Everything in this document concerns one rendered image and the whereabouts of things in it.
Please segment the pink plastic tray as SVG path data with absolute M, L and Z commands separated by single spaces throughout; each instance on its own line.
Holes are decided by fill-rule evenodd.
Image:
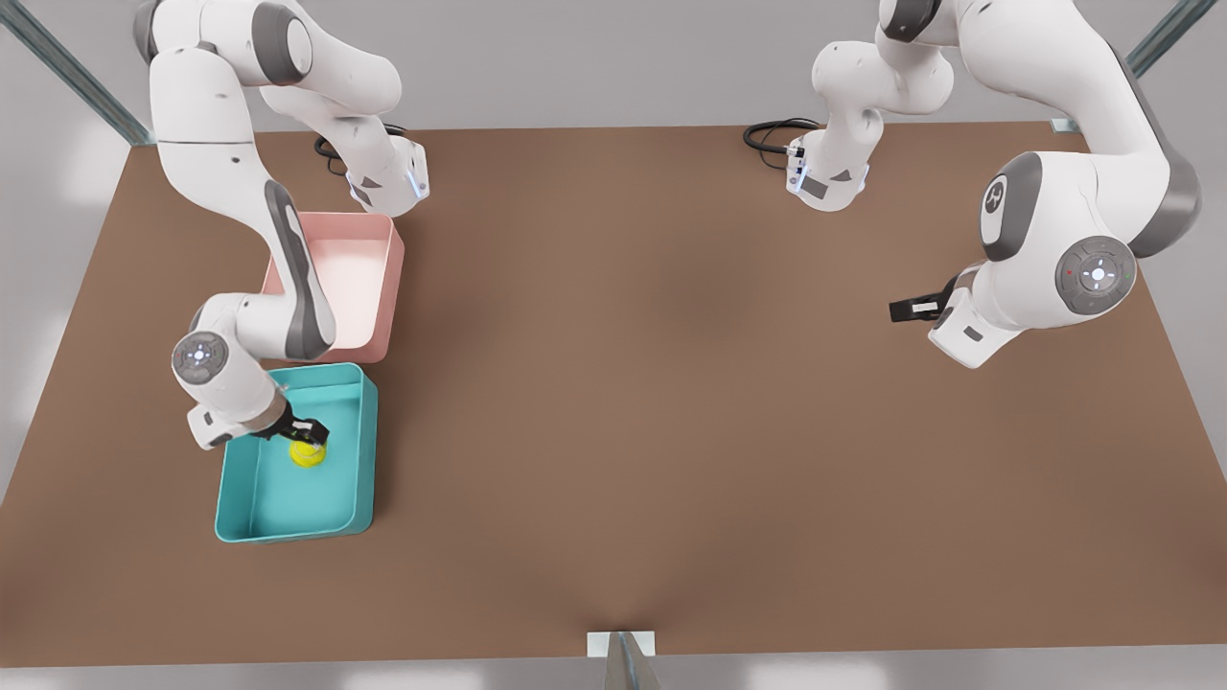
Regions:
M 298 217 L 335 318 L 333 349 L 317 362 L 380 362 L 402 284 L 405 248 L 393 219 L 367 212 Z

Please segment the silver frame post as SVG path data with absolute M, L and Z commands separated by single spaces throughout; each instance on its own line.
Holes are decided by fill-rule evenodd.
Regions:
M 587 656 L 605 659 L 602 690 L 663 690 L 650 659 L 655 632 L 588 632 Z
M 152 146 L 148 126 L 128 110 L 98 79 L 74 56 L 52 32 L 18 0 L 0 0 L 0 25 L 13 34 L 27 52 L 39 58 L 83 104 L 106 122 L 131 146 Z
M 1121 53 L 1136 79 L 1193 27 L 1227 12 L 1227 0 L 1074 0 L 1088 23 Z

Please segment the teal plastic tray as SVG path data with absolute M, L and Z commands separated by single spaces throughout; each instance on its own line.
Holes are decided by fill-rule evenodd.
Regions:
M 297 467 L 290 441 L 250 435 L 225 446 L 215 532 L 220 541 L 294 541 L 367 529 L 374 503 L 378 389 L 362 367 L 329 363 L 271 371 L 294 415 L 333 435 L 319 467 Z

